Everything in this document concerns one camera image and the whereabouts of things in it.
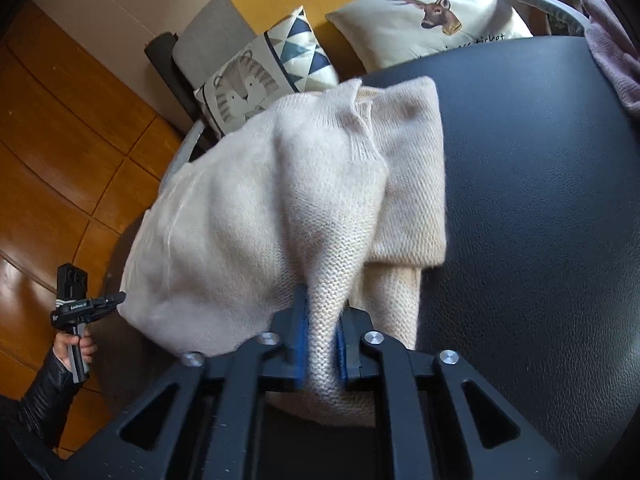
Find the left arm black sleeve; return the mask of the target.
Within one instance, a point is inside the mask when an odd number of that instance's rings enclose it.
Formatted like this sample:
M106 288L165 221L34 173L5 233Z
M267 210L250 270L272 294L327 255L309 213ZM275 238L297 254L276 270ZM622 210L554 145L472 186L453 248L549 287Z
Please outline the left arm black sleeve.
M72 373L50 350L20 400L1 397L1 478L52 479L60 444L78 393Z

